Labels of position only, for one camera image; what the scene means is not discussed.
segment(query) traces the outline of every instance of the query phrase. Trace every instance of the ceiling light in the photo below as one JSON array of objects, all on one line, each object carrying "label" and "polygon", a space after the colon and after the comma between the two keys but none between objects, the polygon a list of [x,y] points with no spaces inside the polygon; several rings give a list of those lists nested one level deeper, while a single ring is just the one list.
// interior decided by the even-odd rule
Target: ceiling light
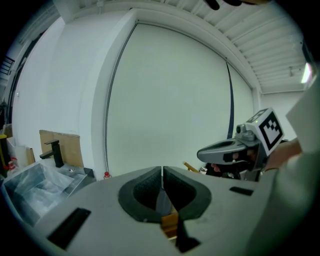
[{"label": "ceiling light", "polygon": [[309,81],[310,77],[311,77],[311,66],[309,63],[306,63],[305,67],[304,67],[304,72],[303,72],[303,77],[302,77],[301,83],[305,84],[306,82]]}]

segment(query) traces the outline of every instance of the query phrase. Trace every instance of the wooden piece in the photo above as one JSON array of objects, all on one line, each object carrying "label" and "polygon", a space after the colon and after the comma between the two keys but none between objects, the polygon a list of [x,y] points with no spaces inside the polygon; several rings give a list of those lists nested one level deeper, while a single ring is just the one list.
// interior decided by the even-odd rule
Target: wooden piece
[{"label": "wooden piece", "polygon": [[40,130],[39,134],[42,153],[52,150],[51,145],[46,145],[46,142],[59,140],[63,162],[72,166],[84,167],[80,148],[80,137],[78,135],[47,130]]},{"label": "wooden piece", "polygon": [[177,236],[178,219],[179,217],[177,212],[173,212],[167,216],[161,217],[161,229],[168,238]]},{"label": "wooden piece", "polygon": [[190,164],[188,164],[187,162],[183,162],[183,164],[188,167],[188,170],[193,171],[194,173],[200,173],[196,168],[192,167]]},{"label": "wooden piece", "polygon": [[26,147],[25,148],[25,152],[26,152],[26,160],[27,160],[27,164],[28,166],[35,163],[35,156],[34,156],[34,151],[32,148]]}]

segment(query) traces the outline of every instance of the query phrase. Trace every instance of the white panel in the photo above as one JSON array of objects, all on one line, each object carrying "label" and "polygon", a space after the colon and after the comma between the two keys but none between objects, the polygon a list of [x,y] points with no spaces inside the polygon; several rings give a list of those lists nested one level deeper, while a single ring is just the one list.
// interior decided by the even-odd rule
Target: white panel
[{"label": "white panel", "polygon": [[263,109],[272,107],[281,123],[284,132],[284,138],[293,140],[296,138],[296,133],[289,123],[286,114],[298,102],[303,95],[303,92],[284,92],[272,93],[261,96],[261,107]]},{"label": "white panel", "polygon": [[236,126],[243,124],[254,114],[254,102],[251,88],[239,75],[239,73],[231,66],[229,66],[234,101],[234,123],[233,135],[236,132]]},{"label": "white panel", "polygon": [[180,33],[138,24],[117,68],[107,122],[113,176],[151,166],[203,166],[197,151],[227,137],[225,61]]},{"label": "white panel", "polygon": [[283,93],[283,92],[298,92],[304,91],[304,83],[292,83],[292,84],[283,84],[276,86],[265,86],[262,88],[263,94],[274,94],[274,93]]},{"label": "white panel", "polygon": [[[105,59],[105,52],[113,43],[121,47],[124,38],[120,43],[115,41],[115,32],[121,31],[119,24],[125,15],[125,11],[92,15],[67,25],[59,18],[33,48],[17,84],[19,96],[14,98],[12,129],[19,145],[33,148],[36,160],[42,153],[39,130],[80,135],[84,166],[92,168],[98,174],[97,179],[103,178],[105,169],[101,168],[101,162],[105,163],[105,143],[102,127],[106,99],[94,98],[94,95],[106,96],[107,93],[97,87],[103,63],[97,63],[97,59],[101,56]],[[112,48],[114,54],[118,54],[116,49]],[[107,60],[111,73],[115,57],[108,55]],[[102,80],[105,87],[109,80],[108,76]],[[99,106],[102,113],[93,111],[94,106]],[[93,136],[91,122],[98,118],[101,124],[94,122],[94,125],[96,128],[101,126],[101,133],[96,132]],[[97,137],[103,142],[101,146],[93,145]],[[98,161],[95,151],[99,149],[103,158]]]}]

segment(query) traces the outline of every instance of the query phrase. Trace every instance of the ceiling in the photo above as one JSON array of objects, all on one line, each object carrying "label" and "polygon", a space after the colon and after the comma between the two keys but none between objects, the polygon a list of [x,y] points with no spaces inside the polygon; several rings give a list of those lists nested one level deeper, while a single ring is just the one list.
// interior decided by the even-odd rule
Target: ceiling
[{"label": "ceiling", "polygon": [[55,4],[59,1],[66,1],[73,14],[98,8],[99,4],[128,2],[180,9],[214,26],[237,47],[256,75],[263,94],[303,91],[306,87],[301,83],[306,63],[302,33],[274,2],[235,7],[217,0],[220,9],[212,10],[203,0],[57,0]]}]

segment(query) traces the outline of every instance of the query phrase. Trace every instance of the black faucet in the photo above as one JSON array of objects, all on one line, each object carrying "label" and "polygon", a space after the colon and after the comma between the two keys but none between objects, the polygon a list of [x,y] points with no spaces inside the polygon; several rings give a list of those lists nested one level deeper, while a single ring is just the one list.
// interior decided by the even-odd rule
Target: black faucet
[{"label": "black faucet", "polygon": [[41,154],[40,158],[46,159],[46,158],[53,156],[56,167],[60,168],[60,167],[64,166],[64,162],[63,162],[62,156],[61,156],[59,140],[54,139],[54,140],[45,142],[44,144],[46,144],[46,145],[51,144],[52,150]]}]

